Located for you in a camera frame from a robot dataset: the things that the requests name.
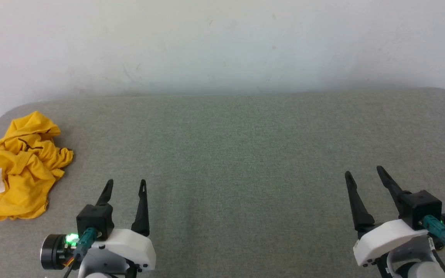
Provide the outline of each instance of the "wall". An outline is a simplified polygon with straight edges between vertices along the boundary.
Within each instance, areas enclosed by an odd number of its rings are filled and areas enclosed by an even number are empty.
[[[445,88],[441,0],[0,0],[0,115],[145,93]]]

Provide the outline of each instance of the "motor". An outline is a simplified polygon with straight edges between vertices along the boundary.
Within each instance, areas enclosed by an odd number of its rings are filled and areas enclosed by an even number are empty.
[[[377,172],[391,193],[399,219],[376,224],[358,195],[353,176],[346,172],[353,225],[358,232],[353,246],[357,264],[376,265],[382,278],[445,278],[445,265],[437,255],[445,247],[442,202],[425,190],[402,190],[382,166],[377,166]],[[400,262],[405,263],[394,269],[393,264]]]
[[[78,278],[136,278],[152,271],[156,253],[150,234],[147,184],[141,181],[139,201],[131,229],[117,229],[108,203],[113,190],[109,180],[95,205],[88,204],[76,216],[78,233],[50,234],[41,248],[41,265],[46,270],[62,270],[64,278],[78,270]]]

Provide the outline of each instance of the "gray fabric surface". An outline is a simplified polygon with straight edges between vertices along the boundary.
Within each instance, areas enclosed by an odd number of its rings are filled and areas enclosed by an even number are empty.
[[[0,137],[34,110],[76,156],[44,215],[0,222],[0,277],[62,277],[42,270],[42,240],[75,231],[109,178],[116,227],[147,180],[157,269],[139,277],[379,277],[353,257],[346,170],[378,222],[397,210],[376,165],[445,211],[445,90],[34,103],[2,116]]]

